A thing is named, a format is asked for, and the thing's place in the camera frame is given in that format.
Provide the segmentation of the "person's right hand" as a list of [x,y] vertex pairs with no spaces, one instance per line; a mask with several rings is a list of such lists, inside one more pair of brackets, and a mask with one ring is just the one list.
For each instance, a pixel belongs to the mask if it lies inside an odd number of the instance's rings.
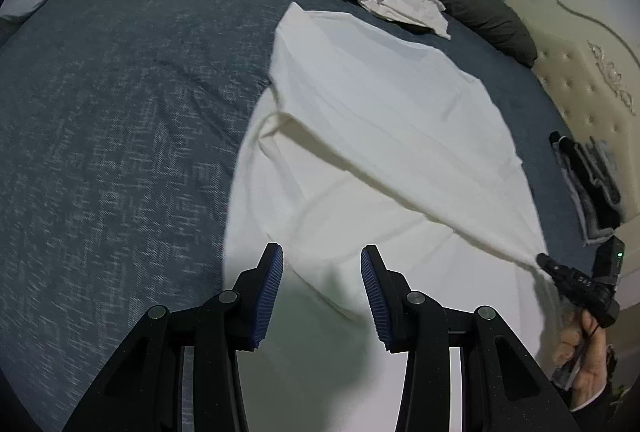
[[589,311],[582,309],[580,314],[575,313],[566,319],[552,360],[555,367],[562,367],[580,356],[570,395],[572,412],[585,408],[604,392],[608,384],[606,352],[606,332]]

